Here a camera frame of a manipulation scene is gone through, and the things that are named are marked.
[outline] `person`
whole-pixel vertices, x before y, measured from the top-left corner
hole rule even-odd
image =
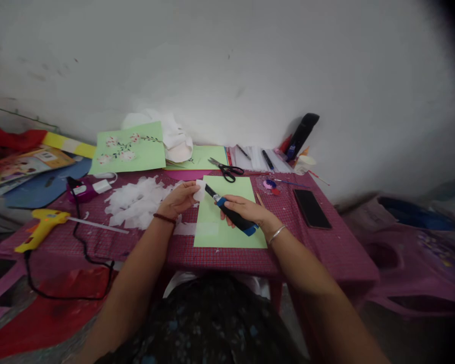
[[[182,283],[150,307],[174,229],[169,219],[196,203],[199,188],[195,181],[183,183],[160,204],[114,281],[78,363],[307,362],[270,302],[229,274],[211,272]],[[270,242],[283,274],[303,297],[324,361],[389,363],[337,283],[289,229],[281,229],[283,223],[265,208],[225,197],[225,206],[258,224]]]

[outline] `hand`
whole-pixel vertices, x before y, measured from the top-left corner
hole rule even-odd
[[[273,213],[252,201],[246,200],[244,197],[225,195],[224,198],[227,199],[227,202],[224,203],[225,207],[237,212],[243,218],[254,222],[265,233],[270,233],[273,230],[276,231],[283,225]],[[233,222],[226,217],[226,214],[221,211],[221,220],[224,219],[226,219],[229,226],[232,228],[236,227]]]
[[[178,215],[197,203],[193,194],[200,190],[195,181],[184,182],[162,201],[157,212],[165,217],[177,219]]]

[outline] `black scissors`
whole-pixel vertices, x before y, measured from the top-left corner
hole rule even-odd
[[[222,175],[224,176],[224,179],[226,181],[228,181],[229,183],[233,183],[236,180],[236,178],[233,176],[233,173],[244,174],[244,169],[242,169],[240,167],[231,167],[231,166],[226,166],[225,164],[220,164],[218,161],[216,161],[212,157],[209,158],[208,161],[219,167],[219,169],[222,172]]]

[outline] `smartphone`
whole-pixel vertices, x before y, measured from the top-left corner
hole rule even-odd
[[[293,192],[308,227],[317,229],[332,228],[312,191],[294,190]]]

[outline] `light green card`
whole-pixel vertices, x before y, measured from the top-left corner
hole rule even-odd
[[[160,121],[98,133],[89,174],[132,172],[165,167]]]
[[[214,158],[221,164],[228,165],[226,150],[221,146],[196,146],[192,148],[192,158],[175,165],[167,165],[167,170],[195,170],[195,169],[218,169],[216,165],[208,161]]]
[[[249,177],[236,177],[236,182],[231,184],[224,177],[206,175],[204,181],[220,196],[237,195],[256,202]],[[228,226],[225,220],[220,219],[220,209],[214,205],[214,200],[207,192],[199,204],[197,227],[195,247],[266,249],[261,229],[249,237],[238,228]]]

